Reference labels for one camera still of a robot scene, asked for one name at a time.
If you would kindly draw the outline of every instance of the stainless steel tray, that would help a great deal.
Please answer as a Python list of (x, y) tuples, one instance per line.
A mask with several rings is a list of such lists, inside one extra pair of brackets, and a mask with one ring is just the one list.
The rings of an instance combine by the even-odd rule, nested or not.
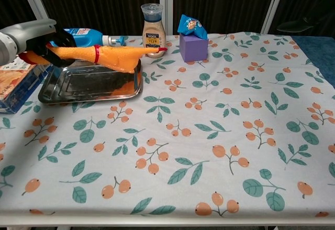
[(38, 99), (47, 104), (124, 99), (136, 96), (142, 88), (140, 60), (133, 74), (75, 61), (67, 68), (54, 67), (49, 72)]

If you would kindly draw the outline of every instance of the orange rubber chicken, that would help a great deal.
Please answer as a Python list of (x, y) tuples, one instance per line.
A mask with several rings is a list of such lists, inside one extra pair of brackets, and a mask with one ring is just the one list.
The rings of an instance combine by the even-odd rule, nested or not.
[[(98, 45), (87, 48), (53, 47), (51, 45), (47, 45), (47, 47), (61, 59), (86, 60), (122, 73), (134, 73), (134, 68), (143, 54), (166, 50), (166, 48), (101, 47)], [(49, 63), (49, 61), (32, 51), (27, 51), (21, 54), (20, 57), (30, 64)]]

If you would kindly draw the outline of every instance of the purple cube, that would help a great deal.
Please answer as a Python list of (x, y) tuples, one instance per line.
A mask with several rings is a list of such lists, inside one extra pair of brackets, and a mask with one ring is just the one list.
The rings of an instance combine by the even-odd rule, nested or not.
[(179, 35), (179, 48), (185, 62), (207, 59), (208, 39), (200, 39), (195, 35)]

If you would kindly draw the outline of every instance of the floral tablecloth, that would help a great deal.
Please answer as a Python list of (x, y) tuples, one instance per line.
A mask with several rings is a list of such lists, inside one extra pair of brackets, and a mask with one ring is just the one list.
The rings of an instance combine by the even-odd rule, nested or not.
[(0, 214), (335, 217), (335, 90), (292, 38), (167, 40), (135, 98), (0, 115)]

